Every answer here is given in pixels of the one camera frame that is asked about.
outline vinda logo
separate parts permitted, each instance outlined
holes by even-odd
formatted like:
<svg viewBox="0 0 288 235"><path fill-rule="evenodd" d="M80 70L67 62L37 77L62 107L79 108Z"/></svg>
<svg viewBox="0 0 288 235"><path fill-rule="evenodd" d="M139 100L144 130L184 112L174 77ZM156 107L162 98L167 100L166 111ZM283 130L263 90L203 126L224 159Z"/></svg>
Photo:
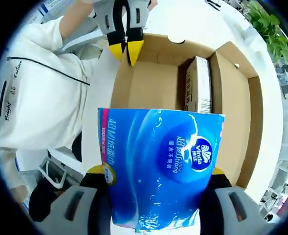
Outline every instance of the vinda logo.
<svg viewBox="0 0 288 235"><path fill-rule="evenodd" d="M212 146L204 137L198 137L196 144L191 149L193 164L192 169L196 172L206 170L212 159Z"/></svg>

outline open cardboard box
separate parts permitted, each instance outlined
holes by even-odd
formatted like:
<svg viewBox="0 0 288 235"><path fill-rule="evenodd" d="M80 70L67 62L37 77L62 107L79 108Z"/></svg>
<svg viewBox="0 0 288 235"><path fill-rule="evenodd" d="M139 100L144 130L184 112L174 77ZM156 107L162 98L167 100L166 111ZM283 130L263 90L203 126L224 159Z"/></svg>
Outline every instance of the open cardboard box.
<svg viewBox="0 0 288 235"><path fill-rule="evenodd" d="M129 65L127 54L123 55L111 107L184 110L186 70L196 55L209 60L212 112L225 114L216 167L233 185L245 188L259 154L263 101L256 71L231 42L214 51L188 41L175 44L166 36L145 34L134 67Z"/></svg>

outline white table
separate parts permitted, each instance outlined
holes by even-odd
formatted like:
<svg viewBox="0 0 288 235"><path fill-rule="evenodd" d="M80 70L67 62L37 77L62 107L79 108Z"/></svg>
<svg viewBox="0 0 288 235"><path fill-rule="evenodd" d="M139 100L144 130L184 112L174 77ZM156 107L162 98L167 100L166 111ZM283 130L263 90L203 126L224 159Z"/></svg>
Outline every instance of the white table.
<svg viewBox="0 0 288 235"><path fill-rule="evenodd" d="M263 94L264 124L257 163L246 193L257 203L272 178L279 157L283 134L281 91L271 58L266 49L254 53L247 48L240 31L249 23L234 8L221 2L221 12L204 0L159 0L150 13L145 33L169 35L217 49L232 41L248 58L260 76ZM87 171L101 164L97 134L97 108L110 106L119 62L104 51L88 90L83 116L82 161Z"/></svg>

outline jacket sleeve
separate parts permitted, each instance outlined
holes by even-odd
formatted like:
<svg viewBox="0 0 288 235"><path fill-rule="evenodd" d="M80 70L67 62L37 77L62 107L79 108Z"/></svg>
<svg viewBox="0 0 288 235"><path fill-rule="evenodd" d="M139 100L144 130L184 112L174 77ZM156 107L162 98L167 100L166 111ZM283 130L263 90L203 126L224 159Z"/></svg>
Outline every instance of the jacket sleeve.
<svg viewBox="0 0 288 235"><path fill-rule="evenodd" d="M28 24L20 29L17 36L24 37L40 47L55 52L63 47L63 40L59 30L61 19L62 16L43 24Z"/></svg>
<svg viewBox="0 0 288 235"><path fill-rule="evenodd" d="M22 202L28 195L28 188L18 172L15 156L14 150L0 149L0 172L13 197Z"/></svg>

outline tissue package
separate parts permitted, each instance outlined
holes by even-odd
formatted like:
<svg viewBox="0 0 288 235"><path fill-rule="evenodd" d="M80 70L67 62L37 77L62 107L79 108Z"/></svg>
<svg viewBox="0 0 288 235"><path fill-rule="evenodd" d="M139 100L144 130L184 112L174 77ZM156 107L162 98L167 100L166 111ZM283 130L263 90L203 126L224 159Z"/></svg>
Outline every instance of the tissue package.
<svg viewBox="0 0 288 235"><path fill-rule="evenodd" d="M114 224L162 230L194 224L214 169L224 116L158 109L99 109Z"/></svg>

